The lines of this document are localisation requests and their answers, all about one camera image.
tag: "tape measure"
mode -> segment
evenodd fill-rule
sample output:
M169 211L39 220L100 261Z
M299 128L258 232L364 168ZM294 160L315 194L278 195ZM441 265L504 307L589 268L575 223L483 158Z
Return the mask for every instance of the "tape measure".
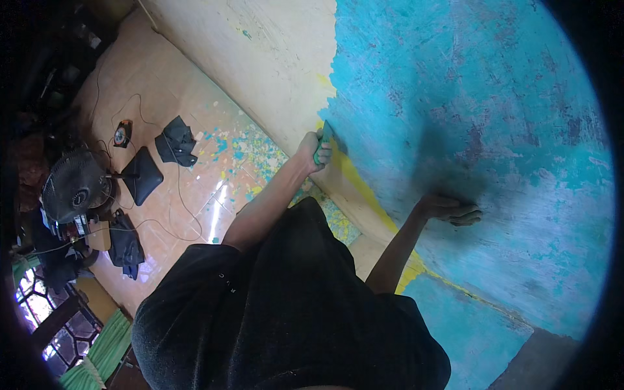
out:
M124 119L119 122L117 130L115 130L115 137L113 137L113 146L118 148L126 148L130 143L130 137L132 136L132 121Z

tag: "right hand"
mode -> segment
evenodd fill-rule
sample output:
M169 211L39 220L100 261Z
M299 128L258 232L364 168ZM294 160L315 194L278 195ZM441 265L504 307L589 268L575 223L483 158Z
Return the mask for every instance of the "right hand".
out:
M457 199L425 195L414 207L425 218L437 218L455 226L471 226L481 221L483 213L477 205L460 205Z
M326 142L321 144L321 150L318 152L320 164L317 165L314 162L314 153L316 153L321 138L323 138L323 129L318 129L316 132L308 132L301 140L297 153L295 153L295 156L299 158L308 175L325 168L325 165L331 161L331 144Z

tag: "black t-shirt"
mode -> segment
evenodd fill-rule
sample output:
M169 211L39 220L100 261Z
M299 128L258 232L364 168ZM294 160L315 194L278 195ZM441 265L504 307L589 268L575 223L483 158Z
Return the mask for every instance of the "black t-shirt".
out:
M312 198L240 253L190 245L132 329L153 389L442 389L451 375L413 299L373 292Z

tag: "paint scraper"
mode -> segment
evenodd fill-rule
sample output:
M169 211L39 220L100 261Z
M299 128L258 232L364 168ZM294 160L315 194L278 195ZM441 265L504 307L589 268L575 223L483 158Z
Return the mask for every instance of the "paint scraper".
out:
M318 141L318 148L316 148L316 151L314 152L314 162L316 165L320 164L321 162L318 160L318 151L322 149L322 145L323 144L328 144L329 143L329 139L334 135L334 129L331 128L331 126L329 125L329 122L325 121L323 123L323 136L321 139L319 139Z

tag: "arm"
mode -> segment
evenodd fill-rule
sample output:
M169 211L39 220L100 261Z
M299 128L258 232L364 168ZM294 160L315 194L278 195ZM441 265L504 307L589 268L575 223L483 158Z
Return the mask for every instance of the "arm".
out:
M308 132L297 153L277 171L271 181L251 202L238 213L223 237L223 244L244 252L264 240L281 215L286 211L295 193L309 174L325 168L331 159L331 145L323 144L319 161L314 163L314 153L322 130Z
M455 199L426 195L414 206L399 232L381 254L366 278L366 285L375 294L394 294L407 259L430 218L448 221L455 226L470 226L479 222L480 217L481 212L476 205L461 207Z

